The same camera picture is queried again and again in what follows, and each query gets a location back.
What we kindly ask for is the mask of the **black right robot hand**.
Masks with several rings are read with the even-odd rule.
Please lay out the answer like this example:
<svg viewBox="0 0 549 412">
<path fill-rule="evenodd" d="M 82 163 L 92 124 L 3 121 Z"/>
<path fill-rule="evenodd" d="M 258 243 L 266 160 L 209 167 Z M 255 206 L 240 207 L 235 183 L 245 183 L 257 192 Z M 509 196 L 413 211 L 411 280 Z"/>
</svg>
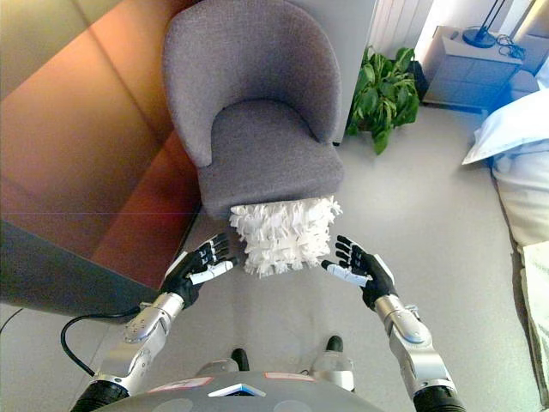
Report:
<svg viewBox="0 0 549 412">
<path fill-rule="evenodd" d="M 363 249 L 357 242 L 346 236 L 338 235 L 335 243 L 335 255 L 340 259 L 334 263 L 324 259 L 321 267 L 330 274 L 344 279 L 345 276 L 360 278 L 362 300 L 372 311 L 376 310 L 375 302 L 382 297 L 398 293 L 395 280 L 384 261 Z"/>
</svg>

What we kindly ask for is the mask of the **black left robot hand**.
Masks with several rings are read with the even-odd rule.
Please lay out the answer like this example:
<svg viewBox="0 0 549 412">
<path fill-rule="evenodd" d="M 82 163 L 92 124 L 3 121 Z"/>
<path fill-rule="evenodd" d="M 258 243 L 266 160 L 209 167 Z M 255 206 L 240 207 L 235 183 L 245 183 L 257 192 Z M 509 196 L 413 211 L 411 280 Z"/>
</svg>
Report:
<svg viewBox="0 0 549 412">
<path fill-rule="evenodd" d="M 182 251 L 167 269 L 160 294 L 178 295 L 183 300 L 183 310 L 192 306 L 203 283 L 237 266 L 238 259 L 227 256 L 228 245 L 226 234 L 218 233 L 194 251 Z"/>
</svg>

